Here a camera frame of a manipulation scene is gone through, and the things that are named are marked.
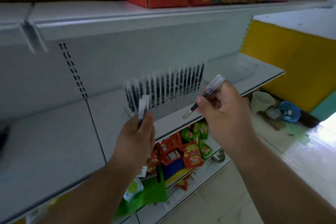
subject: white bucket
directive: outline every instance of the white bucket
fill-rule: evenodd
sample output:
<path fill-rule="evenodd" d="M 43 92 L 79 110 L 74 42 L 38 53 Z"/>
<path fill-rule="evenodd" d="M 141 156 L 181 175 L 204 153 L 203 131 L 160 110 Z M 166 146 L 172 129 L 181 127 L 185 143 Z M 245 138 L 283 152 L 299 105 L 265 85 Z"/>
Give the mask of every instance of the white bucket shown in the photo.
<path fill-rule="evenodd" d="M 252 93 L 250 110 L 253 114 L 266 111 L 271 105 L 275 104 L 275 99 L 268 93 L 255 91 Z"/>

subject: person's right hand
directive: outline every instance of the person's right hand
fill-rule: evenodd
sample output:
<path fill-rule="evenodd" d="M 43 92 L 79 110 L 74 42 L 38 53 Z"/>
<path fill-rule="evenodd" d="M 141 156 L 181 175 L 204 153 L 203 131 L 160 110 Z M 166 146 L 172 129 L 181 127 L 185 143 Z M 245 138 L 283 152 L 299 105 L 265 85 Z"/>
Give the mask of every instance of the person's right hand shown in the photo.
<path fill-rule="evenodd" d="M 250 109 L 237 89 L 225 81 L 208 99 L 197 98 L 197 112 L 207 120 L 209 129 L 224 151 L 232 157 L 249 148 L 256 134 L 253 130 Z"/>

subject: tiled floor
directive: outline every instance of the tiled floor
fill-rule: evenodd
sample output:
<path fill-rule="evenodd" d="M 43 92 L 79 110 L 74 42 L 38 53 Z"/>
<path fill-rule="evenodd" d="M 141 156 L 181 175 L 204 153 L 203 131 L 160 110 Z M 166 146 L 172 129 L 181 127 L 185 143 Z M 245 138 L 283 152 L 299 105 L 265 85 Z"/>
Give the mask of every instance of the tiled floor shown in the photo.
<path fill-rule="evenodd" d="M 252 120 L 260 140 L 336 207 L 336 114 L 314 129 L 298 124 L 301 136 L 308 136 L 306 145 L 288 135 L 286 128 L 274 130 L 259 115 Z M 161 223 L 205 222 L 263 223 L 232 162 Z"/>

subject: yellow panel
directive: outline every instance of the yellow panel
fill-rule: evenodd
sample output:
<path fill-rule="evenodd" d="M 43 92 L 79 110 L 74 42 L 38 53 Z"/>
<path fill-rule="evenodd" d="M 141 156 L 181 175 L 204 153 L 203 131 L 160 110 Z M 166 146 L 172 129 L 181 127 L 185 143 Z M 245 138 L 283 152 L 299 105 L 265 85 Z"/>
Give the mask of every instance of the yellow panel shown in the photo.
<path fill-rule="evenodd" d="M 312 111 L 336 89 L 336 41 L 252 21 L 241 52 L 286 71 L 263 88 Z"/>

